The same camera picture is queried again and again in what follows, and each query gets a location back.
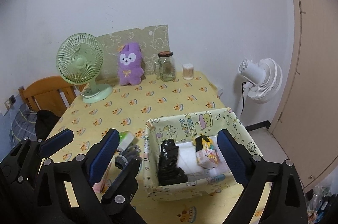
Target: black cloth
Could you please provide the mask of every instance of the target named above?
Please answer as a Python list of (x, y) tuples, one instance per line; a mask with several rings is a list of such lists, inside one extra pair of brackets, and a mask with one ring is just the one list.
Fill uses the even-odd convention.
[(35, 123), (35, 134), (37, 139), (46, 140), (60, 117), (48, 110), (40, 110), (37, 112), (37, 120)]
[(164, 140), (158, 161), (158, 182), (160, 186), (174, 185), (188, 182), (188, 177), (181, 168), (177, 167), (179, 147), (174, 139)]

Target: black floor trim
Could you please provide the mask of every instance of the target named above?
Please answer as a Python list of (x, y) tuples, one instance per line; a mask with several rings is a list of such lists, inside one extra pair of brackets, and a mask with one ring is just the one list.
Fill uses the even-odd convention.
[(271, 123), (269, 121), (264, 121), (264, 122), (260, 122), (260, 123), (253, 124), (253, 125), (250, 125), (250, 126), (246, 126), (245, 129), (248, 132), (253, 131), (255, 129), (264, 128), (264, 127), (266, 127), (266, 129), (269, 129), (270, 125), (271, 125)]

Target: cotton swab container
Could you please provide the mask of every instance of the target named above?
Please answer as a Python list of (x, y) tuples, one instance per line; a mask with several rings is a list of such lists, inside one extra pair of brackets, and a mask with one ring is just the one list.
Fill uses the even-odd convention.
[(192, 80), (194, 79), (194, 66), (191, 63), (185, 63), (183, 66), (183, 79)]

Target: chair backrest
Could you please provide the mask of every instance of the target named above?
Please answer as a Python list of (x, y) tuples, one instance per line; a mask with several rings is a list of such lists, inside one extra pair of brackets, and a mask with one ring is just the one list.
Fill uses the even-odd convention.
[(38, 80), (26, 89), (23, 87), (19, 88), (22, 100), (30, 109), (34, 111), (49, 110), (59, 117), (67, 109), (60, 91), (64, 93), (69, 104), (74, 101), (76, 97), (74, 85), (66, 82), (60, 76)]

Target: wall outlet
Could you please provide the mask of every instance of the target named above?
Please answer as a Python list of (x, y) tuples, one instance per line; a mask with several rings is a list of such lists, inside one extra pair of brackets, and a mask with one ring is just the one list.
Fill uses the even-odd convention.
[(15, 99), (14, 95), (12, 95), (11, 97), (9, 97), (8, 100), (6, 100), (5, 107), (6, 107), (7, 111), (9, 111), (9, 109), (11, 108), (11, 106), (13, 106), (13, 104), (15, 102), (16, 102), (16, 99)]

